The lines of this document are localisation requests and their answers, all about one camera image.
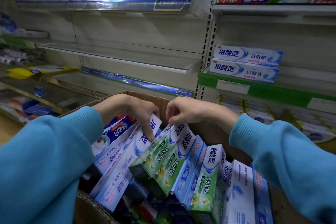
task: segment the glass shelf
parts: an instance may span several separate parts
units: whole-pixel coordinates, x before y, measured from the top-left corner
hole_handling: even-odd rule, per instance
[[[216,24],[225,21],[336,25],[336,5],[213,5]]]
[[[146,94],[153,94],[153,91],[155,91],[157,92],[156,95],[168,99],[174,99],[177,96],[193,96],[193,92],[190,90],[145,82],[120,74],[108,73],[87,67],[82,67],[81,72],[50,76],[48,82],[96,98],[102,98],[126,90]]]
[[[336,104],[334,82],[287,74],[278,74],[275,83],[269,84],[212,73],[208,66],[199,74],[197,84],[303,108],[309,108],[313,98]]]
[[[30,10],[190,15],[200,19],[207,16],[191,0],[31,0],[16,3],[20,9]]]
[[[73,90],[65,89],[63,87],[45,82],[39,83],[33,79],[14,79],[11,77],[4,77],[0,78],[0,85],[32,99],[36,99],[41,103],[49,105],[53,108],[54,112],[59,114],[66,113],[86,103],[96,100],[93,97],[89,97]],[[44,91],[46,92],[43,97],[37,97],[34,94],[35,85],[43,87]]]
[[[144,51],[130,51],[120,48],[99,47],[87,44],[77,44],[50,39],[27,39],[14,37],[3,37],[9,45],[19,47],[43,48],[53,51],[66,52],[80,56],[110,60],[113,62],[126,63],[147,68],[170,71],[174,73],[194,73],[198,72],[201,66],[200,58],[184,56],[162,55]]]

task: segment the price tag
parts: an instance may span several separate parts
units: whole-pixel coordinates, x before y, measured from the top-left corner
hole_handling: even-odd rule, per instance
[[[321,98],[311,98],[307,108],[322,112],[336,113],[336,101]]]
[[[231,91],[239,94],[247,95],[250,89],[250,85],[237,82],[229,82],[224,80],[218,80],[217,89]]]

